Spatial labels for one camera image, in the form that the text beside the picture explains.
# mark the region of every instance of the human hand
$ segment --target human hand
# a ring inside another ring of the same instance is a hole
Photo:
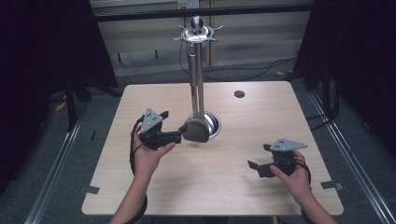
[[[305,157],[297,150],[293,150],[295,157],[305,162]],[[296,165],[296,170],[291,175],[285,175],[278,167],[275,165],[270,166],[271,171],[276,175],[288,188],[290,194],[294,197],[297,203],[300,203],[302,199],[307,199],[313,197],[311,187],[308,182],[308,173],[300,165]]]
[[[134,168],[135,176],[143,175],[151,177],[154,171],[160,164],[160,159],[172,148],[175,147],[176,143],[169,143],[158,150],[153,150],[143,145],[140,140],[139,134],[142,125],[139,124],[134,132]]]

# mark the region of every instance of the wooden table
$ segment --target wooden table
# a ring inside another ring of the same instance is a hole
[[[246,96],[236,98],[235,91]],[[128,86],[120,101],[82,211],[112,215],[133,180],[129,163],[130,132],[151,108],[169,111],[163,131],[180,127],[191,114],[189,84]],[[299,215],[299,205],[276,177],[259,178],[247,160],[272,162],[263,144],[278,137],[308,144],[301,149],[312,173],[312,190],[332,215],[343,213],[335,189],[323,189],[329,173],[288,82],[206,83],[205,110],[221,121],[218,136],[207,143],[182,140],[161,163],[148,187],[153,216],[285,216]]]

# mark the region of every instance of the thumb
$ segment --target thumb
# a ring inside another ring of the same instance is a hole
[[[285,175],[285,173],[283,173],[283,171],[281,171],[279,168],[277,168],[277,166],[275,165],[271,165],[270,166],[270,170],[272,171],[272,173],[274,173],[274,175],[276,175],[280,180],[282,180],[284,183],[287,182],[287,179],[289,178],[287,175]]]
[[[166,155],[168,152],[170,152],[170,150],[172,150],[172,148],[174,148],[176,145],[176,143],[169,143],[166,146],[162,147],[161,149],[158,150],[158,153],[160,155],[160,157]]]

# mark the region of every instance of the forearm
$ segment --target forearm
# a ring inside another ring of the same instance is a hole
[[[151,175],[136,175],[110,223],[125,223],[137,215],[145,201]]]
[[[320,205],[315,199],[313,194],[302,197],[301,199],[295,199],[296,202],[301,206],[302,210],[308,216],[308,218],[314,223],[325,223],[333,224],[337,223],[332,216]]]

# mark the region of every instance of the gray carpet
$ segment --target gray carpet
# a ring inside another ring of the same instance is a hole
[[[250,79],[249,81],[280,80],[283,76],[276,71],[288,71],[294,61],[283,63],[270,69],[267,73]],[[238,67],[260,67],[263,64],[242,64]],[[264,70],[220,70],[206,72],[207,76],[217,79],[237,80],[254,77]],[[177,83],[188,82],[188,75],[183,71],[166,72],[159,74],[119,77],[120,91],[130,84],[144,83]],[[299,103],[306,116],[316,115],[315,109],[301,80],[291,82]],[[97,90],[90,89],[92,100],[88,103],[79,103],[78,110],[87,106],[80,130],[73,144],[70,154],[62,169],[62,174],[50,198],[41,223],[107,223],[107,216],[85,216],[81,212],[85,194],[81,187],[88,186],[100,157],[106,136],[114,118],[119,98],[114,98]],[[353,148],[362,166],[378,187],[384,198],[393,209],[396,209],[396,198],[393,187],[396,182],[396,162],[384,149],[380,139],[367,132],[362,126],[359,114],[350,106],[341,94],[340,112],[336,118],[346,140]],[[320,119],[308,121],[311,127],[320,124]],[[30,160],[21,169],[19,177],[12,181],[0,198],[0,223],[22,223],[26,219],[42,185],[44,184],[51,166],[55,161],[59,149],[67,134],[67,111],[51,111],[43,127]],[[381,223],[375,210],[363,193],[360,185],[350,171],[337,145],[325,126],[314,130],[313,135],[318,148],[325,160],[332,179],[340,182],[343,189],[338,191],[345,207],[345,212],[336,220],[340,223]],[[297,217],[280,217],[284,223],[304,223]],[[144,217],[145,223],[199,223],[199,219],[186,217]],[[232,217],[229,223],[269,223],[266,217]]]

